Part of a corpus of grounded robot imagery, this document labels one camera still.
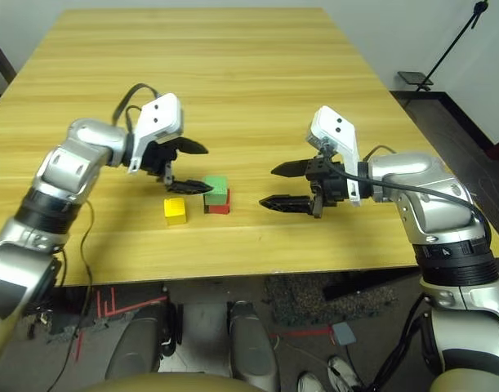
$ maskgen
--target wire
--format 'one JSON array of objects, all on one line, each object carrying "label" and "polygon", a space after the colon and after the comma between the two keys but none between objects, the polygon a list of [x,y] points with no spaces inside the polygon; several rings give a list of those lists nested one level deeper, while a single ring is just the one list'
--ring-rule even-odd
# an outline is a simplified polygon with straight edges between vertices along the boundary
[{"label": "wire", "polygon": [[356,375],[356,377],[358,378],[358,381],[360,381],[361,385],[365,385],[365,383],[362,380],[362,377],[360,377],[360,375],[356,371],[356,367],[354,366],[353,359],[350,357],[349,345],[345,345],[345,353],[347,354],[347,359],[349,360],[349,365],[350,365],[351,369],[353,369],[353,372]]},{"label": "wire", "polygon": [[327,365],[327,362],[324,361],[323,359],[321,358],[318,358],[316,355],[314,354],[311,354],[309,351],[306,351],[304,349],[301,349],[300,347],[297,347],[295,345],[292,345],[291,343],[289,343],[288,341],[286,341],[285,339],[281,339],[280,342],[283,344],[283,345],[286,345],[287,347],[289,347],[290,349],[293,349],[293,350],[296,350],[298,351],[299,353],[302,353],[303,355],[307,355],[308,357],[310,357],[311,359],[313,359],[315,362],[323,365],[325,368],[328,368],[328,365]]},{"label": "wire", "polygon": [[[335,375],[335,377],[339,378],[341,382],[345,384],[346,389],[345,390],[352,390],[352,388],[349,386],[347,381],[341,376],[341,374],[333,367],[329,366],[329,363],[327,361],[324,361],[323,359],[317,357],[314,354],[311,354],[309,351],[306,351],[304,349],[301,349],[298,346],[292,345],[288,341],[285,341],[284,339],[281,339],[280,342],[283,342],[284,345],[288,346],[290,349],[296,350],[299,353],[302,353],[303,355],[307,355],[311,359],[313,359],[316,363],[322,365],[324,368],[328,369],[329,372]],[[338,388],[338,385],[335,385],[335,387],[338,389],[338,392],[341,392],[341,390]]]},{"label": "wire", "polygon": [[90,209],[90,224],[88,228],[86,229],[86,232],[82,236],[82,240],[80,241],[80,257],[82,258],[82,262],[84,263],[84,267],[86,268],[87,272],[87,288],[86,288],[86,295],[84,297],[84,303],[82,305],[82,309],[80,310],[80,315],[78,316],[78,322],[77,326],[75,327],[73,334],[71,335],[71,338],[69,339],[69,344],[68,344],[68,350],[66,352],[66,356],[64,359],[64,362],[62,364],[62,368],[60,369],[59,374],[57,375],[56,379],[53,381],[53,383],[50,385],[50,387],[47,389],[47,392],[51,392],[53,388],[55,388],[55,385],[57,382],[59,382],[60,378],[64,374],[64,371],[66,370],[66,366],[69,361],[69,355],[71,354],[71,349],[73,348],[73,344],[75,342],[75,339],[78,336],[78,332],[82,326],[82,321],[84,320],[84,316],[86,315],[87,312],[87,307],[89,306],[90,298],[91,298],[91,290],[93,288],[93,273],[91,272],[91,268],[89,264],[87,263],[86,257],[84,256],[84,243],[86,242],[86,238],[89,235],[93,224],[95,223],[95,210],[93,209],[92,204],[90,203],[89,200],[86,201],[87,206]]},{"label": "wire", "polygon": [[64,270],[62,271],[62,279],[60,280],[59,287],[64,286],[66,280],[66,275],[68,274],[68,255],[66,255],[66,250],[62,248],[62,258],[64,259]]},{"label": "wire", "polygon": [[396,154],[396,151],[394,151],[393,149],[391,149],[388,145],[377,145],[374,149],[372,149],[369,154],[367,154],[364,158],[363,158],[363,161],[364,162],[367,162],[369,160],[369,158],[379,149],[386,149],[387,151],[389,151],[390,153],[392,154]]},{"label": "wire", "polygon": [[410,346],[412,336],[420,328],[419,319],[417,318],[414,321],[412,319],[414,318],[414,314],[418,310],[418,307],[420,306],[423,299],[424,295],[422,293],[412,304],[411,309],[408,311],[407,318],[405,319],[405,324],[403,325],[398,344],[387,356],[384,363],[378,370],[376,376],[374,377],[374,381],[367,388],[367,390],[379,390],[390,379],[390,377],[394,374],[394,371],[401,364],[403,358],[405,358],[405,354],[407,353]]},{"label": "wire", "polygon": [[491,241],[492,241],[491,227],[488,224],[488,220],[485,218],[485,215],[474,204],[471,204],[471,203],[467,202],[466,200],[463,200],[462,198],[457,198],[457,197],[452,196],[450,194],[444,194],[443,192],[439,192],[437,190],[432,190],[432,189],[427,189],[427,188],[422,188],[420,186],[394,184],[392,182],[372,180],[370,178],[354,176],[352,174],[347,173],[346,171],[339,169],[326,154],[324,154],[324,155],[325,155],[324,160],[325,160],[327,166],[329,167],[329,169],[332,170],[333,172],[335,172],[336,174],[338,174],[339,176],[347,178],[348,180],[354,180],[357,182],[363,182],[364,184],[381,186],[383,188],[406,190],[408,192],[418,192],[420,194],[429,194],[429,195],[435,196],[437,198],[444,198],[445,200],[448,200],[449,202],[452,202],[452,203],[459,204],[462,207],[469,208],[473,212],[474,216],[482,223],[482,225],[485,229],[485,238],[487,239],[488,246],[490,246]]},{"label": "wire", "polygon": [[153,93],[153,96],[155,98],[159,98],[160,94],[158,91],[156,91],[154,88],[151,86],[148,86],[145,83],[137,83],[135,86],[129,89],[129,91],[126,93],[126,95],[122,98],[120,102],[118,102],[117,107],[115,108],[115,111],[113,112],[113,116],[111,116],[111,123],[116,126],[118,123],[118,119],[122,115],[124,109],[127,107],[127,104],[129,103],[129,100],[136,94],[137,91],[139,91],[142,88],[148,88],[151,90]]},{"label": "wire", "polygon": [[126,116],[126,129],[127,129],[128,133],[132,133],[133,132],[133,121],[131,120],[131,116],[129,115],[129,110],[130,109],[137,109],[139,111],[142,111],[142,109],[139,108],[136,105],[129,105],[126,108],[126,113],[125,113],[125,116]]}]

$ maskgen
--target green block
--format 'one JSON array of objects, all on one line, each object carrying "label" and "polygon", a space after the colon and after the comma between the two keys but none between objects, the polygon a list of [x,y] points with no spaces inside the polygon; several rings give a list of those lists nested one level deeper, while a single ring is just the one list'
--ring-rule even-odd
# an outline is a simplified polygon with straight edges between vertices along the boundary
[{"label": "green block", "polygon": [[206,206],[223,206],[227,203],[227,177],[205,176],[202,181],[213,187],[213,190],[203,195]]}]

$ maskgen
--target black cable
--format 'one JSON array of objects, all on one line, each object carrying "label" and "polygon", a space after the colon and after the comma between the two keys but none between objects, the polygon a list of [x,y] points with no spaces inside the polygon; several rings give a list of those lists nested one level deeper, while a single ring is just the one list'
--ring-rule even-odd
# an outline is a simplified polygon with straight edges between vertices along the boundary
[{"label": "black cable", "polygon": [[396,363],[397,358],[400,356],[400,353],[403,352],[403,347],[405,345],[405,341],[408,335],[408,331],[411,327],[412,319],[414,318],[414,314],[418,310],[421,302],[423,301],[424,295],[423,293],[418,296],[418,298],[412,304],[411,309],[407,314],[407,318],[405,319],[405,324],[403,325],[402,333],[400,335],[398,344],[393,348],[390,352],[389,356],[385,359],[384,363],[381,365],[378,370],[376,376],[374,377],[373,384],[376,384],[378,380],[381,380],[385,377],[385,374],[389,372],[389,369]]},{"label": "black cable", "polygon": [[403,339],[403,346],[400,348],[396,357],[392,361],[391,365],[386,369],[384,374],[379,377],[376,376],[374,382],[367,388],[367,390],[378,391],[380,390],[387,381],[393,376],[394,372],[398,369],[399,365],[405,359],[409,348],[411,347],[412,338],[421,329],[421,318],[415,318],[410,324],[408,329],[408,334]]},{"label": "black cable", "polygon": [[68,255],[66,255],[66,250],[62,248],[62,258],[64,259],[64,270],[62,271],[62,279],[60,280],[59,287],[64,286],[66,280],[66,275],[68,274]]},{"label": "black cable", "polygon": [[488,246],[490,246],[491,241],[492,241],[491,227],[488,224],[488,220],[485,218],[485,215],[474,204],[471,204],[471,203],[469,203],[466,200],[463,200],[461,198],[451,196],[450,194],[444,194],[443,192],[438,192],[437,190],[422,188],[420,186],[393,184],[391,182],[372,180],[370,178],[354,176],[352,174],[347,173],[346,171],[340,170],[337,166],[335,166],[333,164],[332,160],[330,158],[328,158],[326,154],[324,154],[324,155],[325,155],[324,160],[325,160],[327,166],[329,167],[329,169],[332,170],[333,172],[335,172],[336,174],[338,174],[339,176],[347,178],[348,180],[354,180],[354,181],[358,181],[358,182],[363,182],[364,184],[381,186],[383,188],[406,190],[408,192],[418,192],[420,194],[429,194],[429,195],[435,196],[437,198],[444,198],[445,200],[448,200],[451,203],[459,204],[462,207],[469,208],[473,212],[474,216],[482,223],[482,225],[485,229],[485,238],[487,239],[487,244],[488,244]]},{"label": "black cable", "polygon": [[345,353],[347,354],[347,359],[349,360],[350,368],[353,369],[353,372],[356,375],[356,377],[358,378],[358,381],[360,381],[361,385],[365,385],[365,383],[362,380],[362,377],[360,377],[360,375],[356,371],[356,367],[355,367],[355,365],[353,363],[353,359],[350,357],[349,345],[345,345]]},{"label": "black cable", "polygon": [[369,160],[369,158],[379,149],[386,149],[387,151],[389,151],[390,153],[392,154],[396,154],[396,151],[394,151],[393,149],[391,149],[388,145],[377,145],[374,149],[372,149],[369,154],[367,154],[364,158],[363,158],[363,161],[364,162],[367,162]]},{"label": "black cable", "polygon": [[142,111],[142,109],[136,105],[129,105],[126,108],[126,113],[124,114],[126,116],[126,129],[128,133],[133,132],[133,121],[131,120],[131,116],[129,115],[129,110],[130,109],[137,109],[138,111]]},{"label": "black cable", "polygon": [[57,382],[59,382],[60,378],[62,377],[62,374],[64,374],[64,371],[66,370],[66,366],[69,361],[69,355],[71,354],[71,349],[73,348],[73,344],[75,342],[75,339],[78,336],[78,332],[80,331],[80,328],[82,326],[82,321],[84,320],[84,316],[86,315],[87,312],[87,307],[89,306],[89,302],[91,299],[91,290],[93,288],[93,273],[91,272],[91,268],[89,264],[86,261],[86,257],[84,256],[84,243],[86,242],[87,235],[90,233],[91,228],[93,227],[93,224],[95,223],[95,210],[93,209],[93,206],[89,202],[89,200],[86,201],[87,205],[89,206],[90,209],[90,224],[89,227],[87,228],[86,232],[82,236],[82,240],[80,241],[80,257],[82,258],[82,262],[84,263],[84,266],[86,267],[86,272],[87,272],[87,289],[86,289],[86,295],[84,297],[84,303],[82,305],[82,309],[80,311],[80,315],[78,316],[78,322],[77,326],[75,327],[73,331],[73,335],[71,335],[71,338],[69,339],[69,345],[68,345],[68,351],[66,352],[66,356],[64,359],[64,362],[62,364],[62,368],[60,369],[59,374],[57,375],[56,379],[53,381],[53,383],[50,385],[50,387],[47,389],[47,392],[51,392],[53,388],[55,388],[55,385]]},{"label": "black cable", "polygon": [[135,86],[129,89],[129,91],[126,93],[126,95],[122,98],[120,102],[118,102],[117,107],[115,108],[115,111],[113,112],[113,116],[111,117],[111,123],[116,126],[118,123],[118,119],[122,115],[124,109],[127,107],[127,104],[129,103],[129,100],[135,95],[137,91],[139,91],[142,88],[149,88],[151,92],[153,93],[153,96],[155,98],[159,98],[160,94],[158,91],[156,91],[154,88],[151,86],[148,86],[145,83],[137,83]]}]

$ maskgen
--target black stand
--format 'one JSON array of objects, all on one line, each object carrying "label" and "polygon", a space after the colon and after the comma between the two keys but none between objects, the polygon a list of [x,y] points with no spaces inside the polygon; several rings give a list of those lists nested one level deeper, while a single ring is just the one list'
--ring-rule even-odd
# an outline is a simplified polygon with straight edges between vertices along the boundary
[{"label": "black stand", "polygon": [[[483,14],[487,10],[487,8],[488,8],[488,0],[483,0],[482,2],[477,2],[474,5],[474,10],[473,10],[472,16],[469,18],[466,25],[463,26],[463,29],[461,29],[460,33],[456,36],[456,38],[454,38],[454,40],[449,45],[447,50],[442,54],[442,56],[436,62],[436,64],[432,68],[432,70],[427,74],[427,76],[425,76],[423,81],[418,84],[418,87],[417,87],[415,92],[419,92],[422,89],[425,90],[426,85],[429,84],[429,83],[427,83],[427,81],[430,79],[430,77],[433,75],[433,73],[436,71],[436,69],[442,64],[443,60],[445,60],[445,57],[447,57],[447,55],[450,53],[450,51],[456,46],[457,42],[460,40],[460,38],[463,36],[465,31],[469,27],[471,29],[476,27],[476,24],[478,23],[479,17],[481,16],[481,14]],[[407,102],[405,102],[405,104],[403,105],[403,108],[405,109],[409,105],[409,103],[411,103],[410,99],[407,100]]]},{"label": "black stand", "polygon": [[0,47],[0,73],[8,83],[11,83],[11,81],[17,75],[10,61],[4,55],[4,52],[2,51],[1,47]]},{"label": "black stand", "polygon": [[323,288],[325,301],[335,300],[341,296],[363,292],[370,288],[392,283],[400,278],[408,278],[420,273],[418,267],[373,269],[363,272],[342,272],[347,274],[347,279],[340,284]]}]

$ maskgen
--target yellow block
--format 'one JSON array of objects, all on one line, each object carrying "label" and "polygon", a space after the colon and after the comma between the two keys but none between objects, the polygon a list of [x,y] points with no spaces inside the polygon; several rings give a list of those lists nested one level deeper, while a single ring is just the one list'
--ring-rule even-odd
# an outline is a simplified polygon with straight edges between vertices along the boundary
[{"label": "yellow block", "polygon": [[185,217],[184,198],[164,199],[164,216],[168,225],[182,225],[187,219]]}]

